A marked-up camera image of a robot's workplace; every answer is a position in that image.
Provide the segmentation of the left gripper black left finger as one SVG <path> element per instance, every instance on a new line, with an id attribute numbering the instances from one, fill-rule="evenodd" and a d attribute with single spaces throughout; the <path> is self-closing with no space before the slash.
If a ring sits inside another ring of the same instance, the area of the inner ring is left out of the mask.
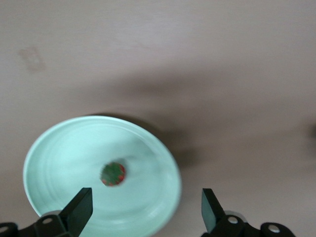
<path id="1" fill-rule="evenodd" d="M 16 223 L 0 224 L 2 237 L 78 237 L 93 213 L 92 189 L 82 188 L 59 214 L 39 218 L 24 229 Z"/>

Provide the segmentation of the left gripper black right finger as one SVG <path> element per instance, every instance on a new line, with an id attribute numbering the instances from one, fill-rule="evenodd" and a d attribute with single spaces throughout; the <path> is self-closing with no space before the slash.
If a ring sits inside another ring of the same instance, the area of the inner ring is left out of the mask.
<path id="1" fill-rule="evenodd" d="M 204 237 L 294 237 L 286 226 L 266 222 L 259 229 L 234 211 L 224 210 L 212 189 L 202 189 L 201 214 L 206 227 Z"/>

